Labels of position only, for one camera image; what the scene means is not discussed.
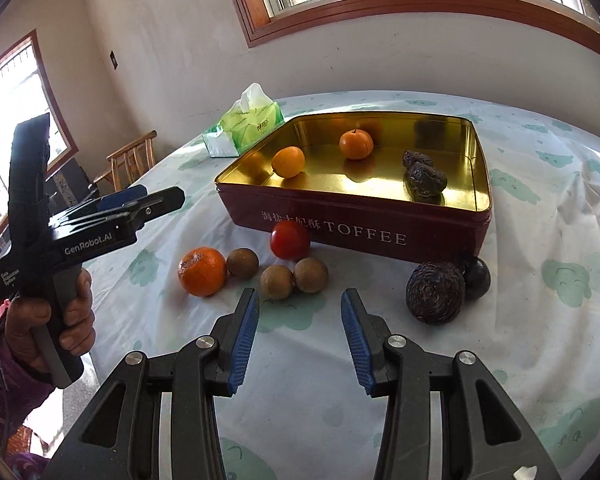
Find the purple patterned sleeve forearm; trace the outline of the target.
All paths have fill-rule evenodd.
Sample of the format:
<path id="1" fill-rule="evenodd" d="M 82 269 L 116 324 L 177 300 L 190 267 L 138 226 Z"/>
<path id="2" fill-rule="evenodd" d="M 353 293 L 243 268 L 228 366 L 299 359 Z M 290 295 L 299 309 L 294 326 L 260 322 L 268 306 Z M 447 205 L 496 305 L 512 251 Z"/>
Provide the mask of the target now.
<path id="1" fill-rule="evenodd" d="M 49 374 L 37 372 L 16 359 L 0 342 L 0 451 L 29 414 L 54 391 Z"/>

